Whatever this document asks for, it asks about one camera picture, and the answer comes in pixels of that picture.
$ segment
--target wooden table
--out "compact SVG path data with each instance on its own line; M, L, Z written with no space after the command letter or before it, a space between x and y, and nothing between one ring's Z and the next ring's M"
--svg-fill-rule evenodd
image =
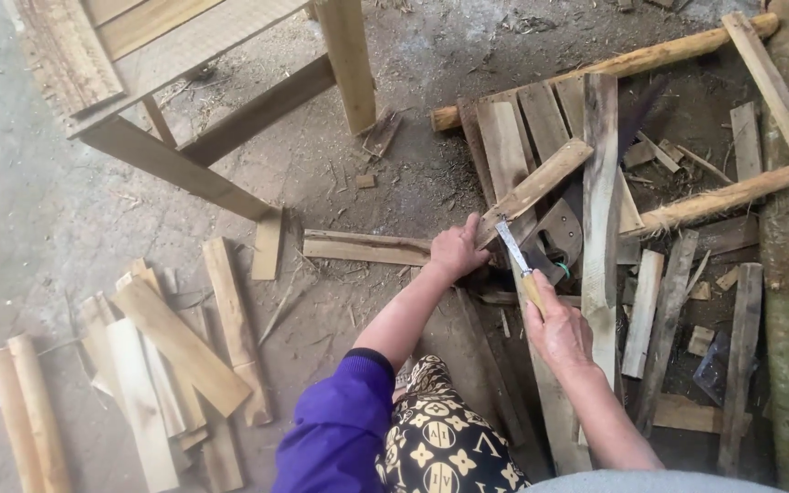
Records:
M69 139L258 223L253 279L273 279L281 208L209 169L339 86L353 134L376 118L360 0L5 0L30 69ZM153 93L307 8L328 52L179 145ZM141 102L159 138L119 116Z

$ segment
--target patterned pants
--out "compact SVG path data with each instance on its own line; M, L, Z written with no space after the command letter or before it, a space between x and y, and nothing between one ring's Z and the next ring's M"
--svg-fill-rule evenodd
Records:
M376 471L395 493L506 493L530 485L507 441L468 409L436 356L413 368Z

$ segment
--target purple jacket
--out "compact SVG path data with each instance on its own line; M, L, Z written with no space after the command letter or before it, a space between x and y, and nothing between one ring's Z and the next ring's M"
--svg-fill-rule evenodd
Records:
M383 491L374 461L394 409L395 372L372 349L345 354L330 378L303 391L295 428L276 451L274 493Z

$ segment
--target gray fabric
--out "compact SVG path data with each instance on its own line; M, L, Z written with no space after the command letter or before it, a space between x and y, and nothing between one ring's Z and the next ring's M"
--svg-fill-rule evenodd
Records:
M562 476L525 488L526 493L782 493L738 479L683 471L598 470Z

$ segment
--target hand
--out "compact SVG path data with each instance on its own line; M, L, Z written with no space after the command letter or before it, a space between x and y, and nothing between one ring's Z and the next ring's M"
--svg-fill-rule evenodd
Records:
M431 261L425 267L440 271L450 283L489 262L490 253L473 246L479 214L472 212L464 226L453 226L431 242Z
M545 275L535 269L531 273L546 307L546 320L531 301L525 310L525 327L529 341L541 354L553 373L569 368L594 365L593 331L580 310L563 302Z

